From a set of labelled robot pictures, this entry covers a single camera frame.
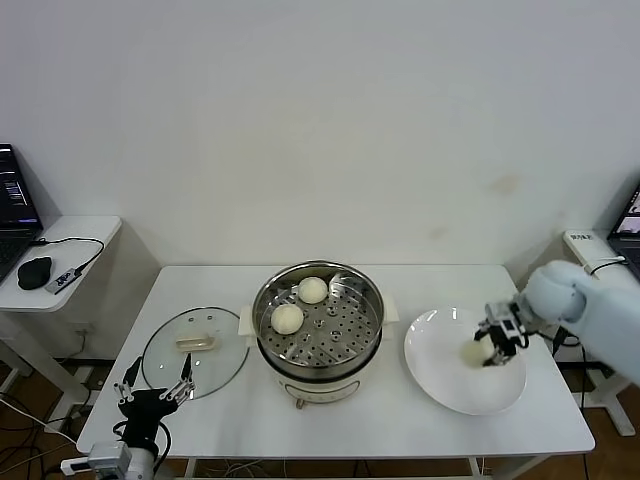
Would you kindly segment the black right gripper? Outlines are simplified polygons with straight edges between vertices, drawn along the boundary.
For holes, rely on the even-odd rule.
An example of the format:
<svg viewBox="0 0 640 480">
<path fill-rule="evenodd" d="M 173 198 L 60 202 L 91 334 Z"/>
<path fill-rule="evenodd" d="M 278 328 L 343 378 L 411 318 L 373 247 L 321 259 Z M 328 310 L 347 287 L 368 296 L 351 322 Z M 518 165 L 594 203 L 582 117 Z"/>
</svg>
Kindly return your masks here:
<svg viewBox="0 0 640 480">
<path fill-rule="evenodd" d="M 496 326 L 489 320 L 479 323 L 478 330 L 474 334 L 474 340 L 481 341 L 485 337 L 492 341 L 494 352 L 488 359 L 483 361 L 483 367 L 497 367 L 508 364 L 521 346 L 521 335 L 518 330 Z"/>
</svg>

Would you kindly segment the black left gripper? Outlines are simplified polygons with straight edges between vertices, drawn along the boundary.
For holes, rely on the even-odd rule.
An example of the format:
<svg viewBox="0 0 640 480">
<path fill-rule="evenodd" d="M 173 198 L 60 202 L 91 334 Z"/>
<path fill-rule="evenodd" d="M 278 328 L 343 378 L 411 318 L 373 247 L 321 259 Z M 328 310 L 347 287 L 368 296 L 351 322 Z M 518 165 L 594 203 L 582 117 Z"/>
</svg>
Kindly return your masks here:
<svg viewBox="0 0 640 480">
<path fill-rule="evenodd" d="M 161 420 L 178 409 L 178 403 L 192 398 L 192 354 L 186 355 L 178 382 L 171 388 L 137 390 L 132 393 L 140 369 L 141 357 L 127 368 L 114 384 L 118 408 L 126 418 L 123 440 L 127 445 L 154 445 Z"/>
</svg>

